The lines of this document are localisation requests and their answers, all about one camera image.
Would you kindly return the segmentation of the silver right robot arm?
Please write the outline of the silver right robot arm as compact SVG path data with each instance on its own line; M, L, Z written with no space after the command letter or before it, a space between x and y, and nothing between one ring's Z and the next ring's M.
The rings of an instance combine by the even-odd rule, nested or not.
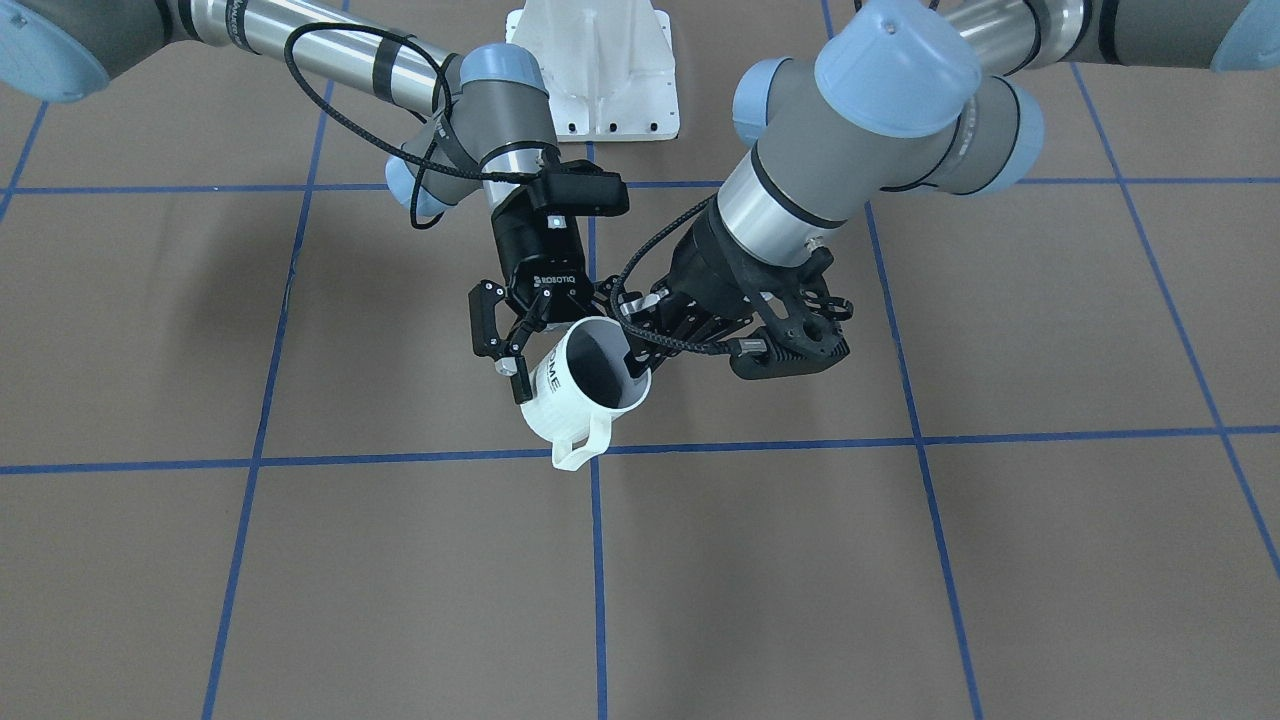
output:
M316 1L5 1L3 81L76 102L179 41L282 61L330 119L387 152L387 188L415 228L486 195L502 278L468 296L474 352L517 404L532 401L529 338L596 310L577 220L628 208L617 174L561 156L535 56L513 44L448 53Z

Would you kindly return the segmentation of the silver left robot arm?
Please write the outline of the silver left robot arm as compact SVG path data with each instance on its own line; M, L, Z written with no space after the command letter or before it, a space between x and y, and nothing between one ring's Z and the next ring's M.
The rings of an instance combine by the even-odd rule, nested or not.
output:
M733 123L748 146L718 192L681 217L669 272L605 307L630 375L681 352L744 379L823 372L849 355L852 306L826 283L829 236L878 192L975 196L1036 164L1038 102L1012 82L1060 61L1215 72L1277 65L1275 1L859 1L810 61L759 61Z

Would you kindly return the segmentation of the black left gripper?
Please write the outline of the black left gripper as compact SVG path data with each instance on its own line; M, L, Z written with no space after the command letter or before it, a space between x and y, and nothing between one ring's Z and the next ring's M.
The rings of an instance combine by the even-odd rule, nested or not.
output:
M648 292L626 290L620 281L600 282L600 307L625 327L628 365L650 372L684 351L733 351L730 341L762 327L730 269L732 237L716 205L696 205L655 234L645 255L685 222L692 224L677 242L667 274Z

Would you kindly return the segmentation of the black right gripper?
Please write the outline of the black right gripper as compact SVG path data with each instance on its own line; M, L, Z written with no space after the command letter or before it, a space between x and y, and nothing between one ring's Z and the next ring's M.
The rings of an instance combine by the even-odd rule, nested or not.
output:
M534 208L529 191L516 190L498 205L492 228L506 287L479 281L470 290L471 345L475 356L495 360L495 372L509 382L513 402L520 406L535 395L524 356L529 338L544 331L547 322L595 315L594 286L576 219L563 217L553 225ZM545 291L550 293L548 306ZM516 315L506 334L498 329L500 304Z

